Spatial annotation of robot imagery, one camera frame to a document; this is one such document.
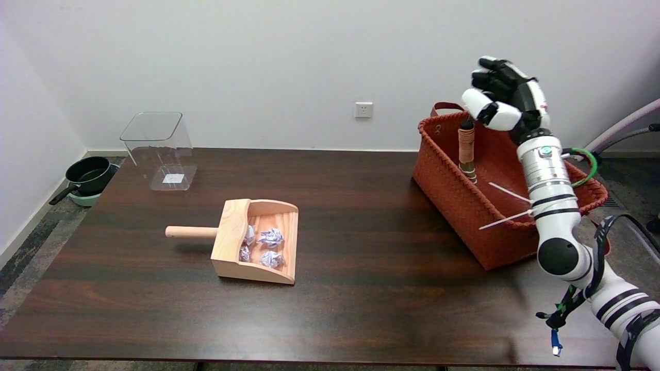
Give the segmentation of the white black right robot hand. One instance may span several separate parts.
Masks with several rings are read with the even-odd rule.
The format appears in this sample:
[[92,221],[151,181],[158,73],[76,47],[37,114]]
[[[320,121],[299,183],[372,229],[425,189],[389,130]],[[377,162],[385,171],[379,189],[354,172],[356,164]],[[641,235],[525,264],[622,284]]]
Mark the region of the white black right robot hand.
[[545,95],[530,77],[505,59],[482,56],[471,74],[471,87],[461,96],[464,109],[486,128],[507,132],[521,143],[550,136],[551,119]]

